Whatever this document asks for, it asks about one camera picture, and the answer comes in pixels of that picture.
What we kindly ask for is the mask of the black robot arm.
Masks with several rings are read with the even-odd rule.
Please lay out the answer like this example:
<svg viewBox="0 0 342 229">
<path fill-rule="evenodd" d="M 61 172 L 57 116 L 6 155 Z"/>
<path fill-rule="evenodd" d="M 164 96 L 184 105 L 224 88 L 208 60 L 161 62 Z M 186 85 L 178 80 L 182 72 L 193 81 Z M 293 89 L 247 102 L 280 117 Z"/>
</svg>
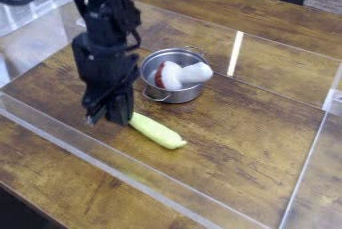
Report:
<svg viewBox="0 0 342 229">
<path fill-rule="evenodd" d="M 77 73 L 85 84 L 81 105 L 89 124 L 126 125 L 133 114 L 132 84 L 138 76 L 140 11 L 132 0 L 73 0 L 85 31 L 72 40 Z"/>
</svg>

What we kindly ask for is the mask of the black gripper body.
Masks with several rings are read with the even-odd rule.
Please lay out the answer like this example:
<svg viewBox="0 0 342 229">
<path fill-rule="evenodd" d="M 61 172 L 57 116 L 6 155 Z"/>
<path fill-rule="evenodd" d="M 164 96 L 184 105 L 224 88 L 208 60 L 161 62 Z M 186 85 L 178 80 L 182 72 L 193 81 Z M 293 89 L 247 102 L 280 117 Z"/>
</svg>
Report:
<svg viewBox="0 0 342 229">
<path fill-rule="evenodd" d="M 126 54 L 126 44 L 113 45 L 93 43 L 85 33 L 72 41 L 72 51 L 78 77 L 85 83 L 81 105 L 106 102 L 112 94 L 118 94 L 128 88 L 138 76 L 137 54 Z"/>
</svg>

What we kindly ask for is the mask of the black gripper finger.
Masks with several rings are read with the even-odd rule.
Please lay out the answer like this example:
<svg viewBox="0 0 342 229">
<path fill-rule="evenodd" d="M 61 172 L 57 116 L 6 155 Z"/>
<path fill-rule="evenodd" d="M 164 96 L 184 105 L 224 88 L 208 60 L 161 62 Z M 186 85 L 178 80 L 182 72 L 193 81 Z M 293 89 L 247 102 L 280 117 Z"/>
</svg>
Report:
<svg viewBox="0 0 342 229">
<path fill-rule="evenodd" d="M 97 121 L 104 117 L 106 112 L 106 105 L 104 102 L 100 102 L 85 107 L 85 123 L 94 125 Z"/>
<path fill-rule="evenodd" d="M 105 119 L 126 126 L 133 114 L 133 89 L 128 88 L 118 94 L 112 94 L 106 102 Z"/>
</svg>

